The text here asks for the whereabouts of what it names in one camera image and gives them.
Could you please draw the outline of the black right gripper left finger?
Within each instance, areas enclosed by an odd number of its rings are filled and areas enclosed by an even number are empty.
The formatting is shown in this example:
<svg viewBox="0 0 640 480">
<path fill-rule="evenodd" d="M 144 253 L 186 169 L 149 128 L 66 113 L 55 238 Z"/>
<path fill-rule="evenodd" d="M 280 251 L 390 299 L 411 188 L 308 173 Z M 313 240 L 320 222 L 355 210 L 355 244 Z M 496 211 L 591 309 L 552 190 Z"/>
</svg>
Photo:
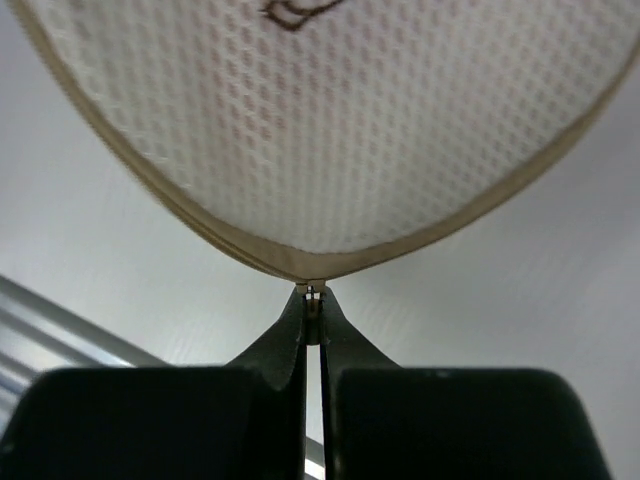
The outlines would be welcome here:
<svg viewBox="0 0 640 480">
<path fill-rule="evenodd" d="M 5 479 L 300 479 L 306 306 L 223 366 L 41 376 L 1 440 Z"/>
</svg>

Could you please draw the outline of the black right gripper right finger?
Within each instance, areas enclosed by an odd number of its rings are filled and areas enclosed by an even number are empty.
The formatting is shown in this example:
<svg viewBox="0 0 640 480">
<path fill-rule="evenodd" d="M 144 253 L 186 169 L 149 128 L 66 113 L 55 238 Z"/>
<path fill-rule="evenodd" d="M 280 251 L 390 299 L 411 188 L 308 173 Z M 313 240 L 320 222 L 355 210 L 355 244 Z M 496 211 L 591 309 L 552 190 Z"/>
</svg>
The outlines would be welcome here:
<svg viewBox="0 0 640 480">
<path fill-rule="evenodd" d="M 329 479 L 607 479 L 583 404 L 554 372 L 403 367 L 326 291 L 319 317 Z"/>
</svg>

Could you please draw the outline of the beige round glasses laundry bag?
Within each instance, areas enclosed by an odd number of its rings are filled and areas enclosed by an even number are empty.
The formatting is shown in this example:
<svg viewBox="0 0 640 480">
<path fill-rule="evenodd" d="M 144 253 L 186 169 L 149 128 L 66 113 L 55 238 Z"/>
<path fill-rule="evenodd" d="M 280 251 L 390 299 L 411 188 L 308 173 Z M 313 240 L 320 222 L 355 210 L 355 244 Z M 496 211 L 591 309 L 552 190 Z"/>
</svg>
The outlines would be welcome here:
<svg viewBox="0 0 640 480">
<path fill-rule="evenodd" d="M 538 180 L 639 59 L 635 1 L 14 1 L 114 156 L 210 245 L 303 289 Z"/>
</svg>

